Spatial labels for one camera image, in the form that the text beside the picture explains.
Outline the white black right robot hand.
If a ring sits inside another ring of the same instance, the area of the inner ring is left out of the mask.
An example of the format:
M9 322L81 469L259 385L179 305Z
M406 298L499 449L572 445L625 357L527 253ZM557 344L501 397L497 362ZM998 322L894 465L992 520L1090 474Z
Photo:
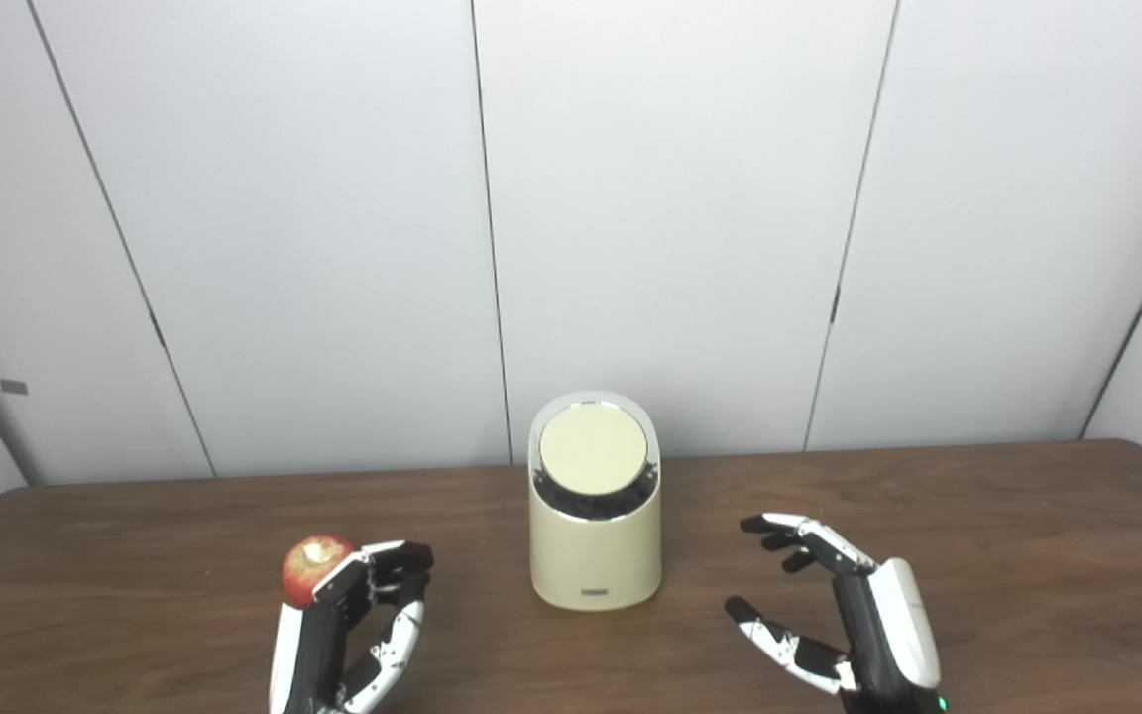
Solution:
M876 561L817 519L798 514L743 518L769 551L789 548L787 573L820 564L831 587L849 649L801 636L765 618L743 597L725 610L753 645L807 685L837 696L849 713L948 713L940 657L914 569L902 557Z

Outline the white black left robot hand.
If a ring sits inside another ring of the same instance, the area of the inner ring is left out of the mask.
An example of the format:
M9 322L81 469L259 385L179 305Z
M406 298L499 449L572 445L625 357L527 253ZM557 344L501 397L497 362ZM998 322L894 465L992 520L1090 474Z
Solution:
M286 600L270 674L272 713L372 713L407 673L420 639L431 545L355 546L333 535L296 543L282 563ZM349 633L376 607L394 613L373 645L346 661Z

